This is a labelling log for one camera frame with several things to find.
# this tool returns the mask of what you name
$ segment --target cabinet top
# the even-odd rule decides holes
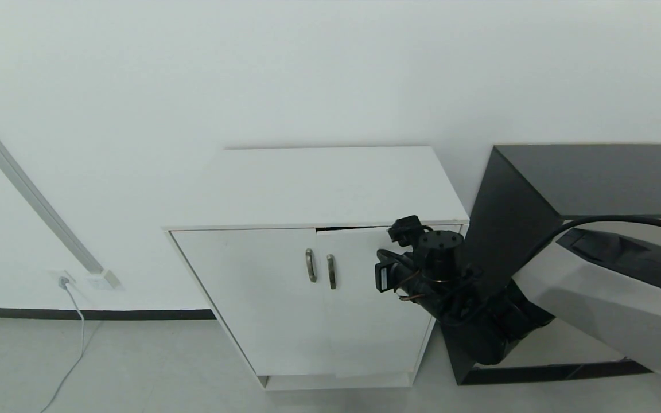
[[[469,222],[428,146],[225,150],[174,201],[165,229]]]

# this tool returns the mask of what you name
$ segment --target robotic arm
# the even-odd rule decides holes
[[[457,344],[481,364],[499,363],[529,332],[559,317],[661,374],[661,246],[575,228],[604,220],[661,227],[644,217],[572,221],[535,246],[506,287],[484,296],[476,284],[485,274],[466,261],[461,235],[405,217],[388,232],[412,252],[379,250],[376,286],[405,292],[401,300],[454,329]]]

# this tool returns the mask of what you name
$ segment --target cabinet handle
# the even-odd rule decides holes
[[[318,277],[315,276],[315,268],[313,267],[313,250],[310,248],[305,250],[305,265],[308,267],[308,277],[310,277],[310,282],[316,282]]]
[[[328,254],[328,280],[330,280],[330,289],[336,289],[336,261],[333,254]]]

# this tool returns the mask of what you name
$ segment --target floor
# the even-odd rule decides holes
[[[661,411],[654,375],[457,387],[440,332],[411,389],[265,392],[217,321],[89,321],[81,364],[48,413]],[[79,321],[0,319],[0,413],[37,412],[78,356]]]

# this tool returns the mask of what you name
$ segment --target cabinet door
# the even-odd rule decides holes
[[[456,232],[460,225],[440,229]],[[318,232],[323,260],[326,316],[336,376],[414,372],[428,338],[431,316],[414,303],[376,290],[376,251],[402,253],[389,240],[387,228]],[[328,282],[327,255],[333,254],[336,289]]]
[[[335,372],[324,324],[327,280],[311,282],[305,264],[314,229],[172,234],[257,375]]]

